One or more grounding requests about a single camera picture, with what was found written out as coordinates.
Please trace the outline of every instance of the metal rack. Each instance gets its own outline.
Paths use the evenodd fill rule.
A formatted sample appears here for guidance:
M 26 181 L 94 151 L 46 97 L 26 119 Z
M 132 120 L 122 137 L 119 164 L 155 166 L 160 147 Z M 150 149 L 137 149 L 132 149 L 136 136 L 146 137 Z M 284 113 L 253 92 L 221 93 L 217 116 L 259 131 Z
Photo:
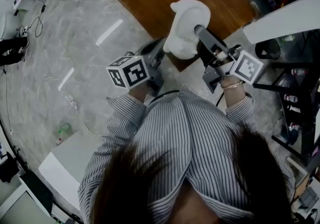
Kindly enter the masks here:
M 315 143 L 315 93 L 319 87 L 320 69 L 316 62 L 313 63 L 273 63 L 272 68 L 282 68 L 282 73 L 271 85 L 253 84 L 254 88 L 277 92 L 281 98 L 281 105 L 286 124 L 287 142 L 283 142 L 276 136 L 272 139 L 298 157 L 301 162 L 312 171 L 315 167 L 320 166 L 320 150 L 313 155 L 317 146 L 320 146 L 319 140 Z M 307 75 L 301 83 L 293 82 L 281 85 L 284 76 L 291 75 L 294 68 L 308 69 Z M 298 103 L 291 103 L 284 100 L 284 94 L 294 95 L 298 98 Z M 300 109 L 300 113 L 288 111 L 288 104 L 295 105 Z M 290 139 L 288 126 L 290 122 L 298 123 L 301 126 L 301 152 L 297 152 L 290 145 L 294 143 Z

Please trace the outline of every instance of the gray tile floor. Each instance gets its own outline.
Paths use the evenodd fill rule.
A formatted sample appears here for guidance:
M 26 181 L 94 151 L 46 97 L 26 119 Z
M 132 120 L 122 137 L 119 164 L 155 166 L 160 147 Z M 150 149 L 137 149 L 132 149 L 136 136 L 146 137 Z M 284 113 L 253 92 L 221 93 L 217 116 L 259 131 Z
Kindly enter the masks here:
M 46 10 L 41 16 L 43 32 L 35 38 L 35 26 L 30 30 L 30 46 L 25 62 L 10 65 L 6 77 L 0 75 L 0 115 L 11 141 L 21 149 L 22 157 L 38 175 L 38 167 L 54 147 L 58 129 L 69 122 L 74 131 L 88 132 L 79 116 L 68 105 L 70 94 L 66 87 L 58 91 L 59 81 L 71 68 L 74 73 L 66 85 L 77 101 L 78 110 L 92 133 L 102 134 L 108 116 L 112 113 L 106 96 L 116 97 L 125 93 L 112 86 L 105 67 L 126 51 L 135 51 L 151 40 L 148 33 L 117 0 L 44 0 Z M 42 3 L 36 1 L 32 10 L 21 17 L 23 26 L 31 24 L 40 14 Z M 100 45 L 96 40 L 117 20 L 123 23 Z M 249 52 L 254 51 L 241 30 L 226 39 L 229 46 L 241 44 Z M 179 89 L 186 84 L 201 97 L 216 103 L 221 94 L 218 87 L 211 94 L 202 80 L 204 67 L 198 60 L 182 73 L 165 58 L 161 65 L 165 80 L 163 91 Z M 281 118 L 277 95 L 272 92 L 248 91 L 256 99 L 258 129 L 269 140 L 276 121 Z M 69 211 L 79 215 L 55 193 L 57 200 Z

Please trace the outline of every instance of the person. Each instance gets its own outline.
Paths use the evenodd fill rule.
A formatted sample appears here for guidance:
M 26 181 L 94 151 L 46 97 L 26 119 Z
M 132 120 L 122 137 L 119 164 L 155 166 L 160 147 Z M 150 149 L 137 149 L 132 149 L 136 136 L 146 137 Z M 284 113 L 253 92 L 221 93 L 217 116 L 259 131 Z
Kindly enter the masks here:
M 78 190 L 85 223 L 293 223 L 292 170 L 256 132 L 254 100 L 223 79 L 226 115 L 185 86 L 116 99 Z
M 0 41 L 0 66 L 20 62 L 25 55 L 27 45 L 27 37 L 17 37 Z M 4 53 L 8 50 L 10 50 L 10 53 L 4 56 Z

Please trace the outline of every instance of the wrist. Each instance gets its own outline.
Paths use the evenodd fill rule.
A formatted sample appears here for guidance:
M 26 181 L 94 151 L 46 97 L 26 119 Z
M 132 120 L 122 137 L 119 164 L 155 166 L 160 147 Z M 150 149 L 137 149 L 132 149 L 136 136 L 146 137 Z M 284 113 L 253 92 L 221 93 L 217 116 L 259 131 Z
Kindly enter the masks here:
M 240 81 L 241 81 L 241 79 L 239 79 L 236 76 L 231 75 L 231 76 L 224 77 L 223 80 L 220 82 L 220 84 L 222 87 L 226 87 L 226 86 L 229 86 L 232 84 L 239 83 Z
M 133 96 L 135 99 L 139 100 L 140 102 L 144 103 L 146 95 L 149 92 L 149 87 L 147 82 L 144 82 L 129 91 L 129 95 Z

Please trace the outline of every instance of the white cable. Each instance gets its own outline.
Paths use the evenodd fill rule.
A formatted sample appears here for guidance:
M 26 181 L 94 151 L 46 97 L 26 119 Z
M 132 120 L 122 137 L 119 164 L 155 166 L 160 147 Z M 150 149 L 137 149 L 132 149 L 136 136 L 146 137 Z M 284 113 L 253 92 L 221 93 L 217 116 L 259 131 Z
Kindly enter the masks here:
M 40 88 L 41 88 L 41 86 L 42 86 L 43 81 L 44 81 L 44 80 L 47 80 L 47 79 L 52 79 L 52 80 L 57 80 L 57 81 L 59 81 L 63 86 L 65 86 L 65 87 L 67 88 L 67 90 L 68 90 L 68 92 L 69 92 L 69 95 L 72 97 L 72 100 L 69 101 L 69 104 L 68 104 L 68 105 L 65 107 L 65 109 L 64 109 L 64 114 L 65 114 L 67 117 L 70 117 L 70 118 L 75 118 L 77 115 L 79 115 L 79 117 L 81 118 L 84 126 L 86 127 L 86 129 L 87 129 L 91 134 L 102 136 L 102 134 L 96 134 L 96 133 L 93 133 L 93 132 L 90 131 L 90 129 L 88 128 L 88 126 L 87 126 L 86 123 L 84 122 L 82 116 L 81 116 L 80 113 L 78 112 L 78 109 L 77 109 L 78 106 L 77 106 L 77 102 L 76 102 L 75 97 L 71 94 L 70 89 L 68 88 L 68 86 L 65 85 L 64 83 L 62 83 L 62 81 L 59 80 L 58 78 L 52 78 L 52 77 L 43 78 L 42 81 L 41 81 L 41 83 L 40 83 L 39 89 L 38 89 L 38 91 L 37 91 L 37 93 L 35 94 L 34 97 L 35 97 L 35 98 L 37 97 L 37 95 L 39 94 L 39 91 L 40 91 Z M 74 117 L 68 116 L 68 115 L 66 114 L 66 110 L 67 110 L 67 108 L 68 108 L 69 106 L 72 106 L 72 107 L 75 108 L 75 110 L 76 110 L 76 115 L 75 115 Z

